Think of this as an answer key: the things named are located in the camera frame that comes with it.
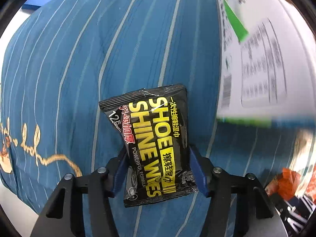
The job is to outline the black shoe shine wipes pack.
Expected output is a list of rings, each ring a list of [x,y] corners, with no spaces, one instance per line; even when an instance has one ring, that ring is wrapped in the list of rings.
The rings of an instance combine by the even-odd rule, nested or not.
[[[127,148],[125,207],[155,204],[198,190],[189,166],[184,85],[139,89],[103,100],[99,108]]]

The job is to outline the orange snack bag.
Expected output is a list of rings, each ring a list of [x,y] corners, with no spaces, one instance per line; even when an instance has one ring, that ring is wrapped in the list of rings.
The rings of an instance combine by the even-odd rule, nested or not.
[[[265,187],[265,191],[268,196],[278,194],[285,201],[290,201],[294,197],[301,198],[306,192],[311,176],[310,173],[301,176],[299,172],[283,168],[282,172],[275,175]]]

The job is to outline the open cardboard box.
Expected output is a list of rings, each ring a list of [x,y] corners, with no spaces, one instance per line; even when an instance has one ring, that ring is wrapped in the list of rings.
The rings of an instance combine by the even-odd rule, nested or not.
[[[217,0],[221,78],[217,119],[315,127],[315,39],[287,0]]]

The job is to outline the blue striped bed sheet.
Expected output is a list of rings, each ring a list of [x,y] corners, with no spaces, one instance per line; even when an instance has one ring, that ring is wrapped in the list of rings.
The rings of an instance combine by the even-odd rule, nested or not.
[[[217,0],[51,0],[13,34],[1,75],[1,181],[38,214],[32,236],[315,236],[265,187],[315,166],[315,127],[217,119]],[[126,150],[99,102],[182,84],[188,148],[213,164],[199,190],[125,207],[109,161]]]

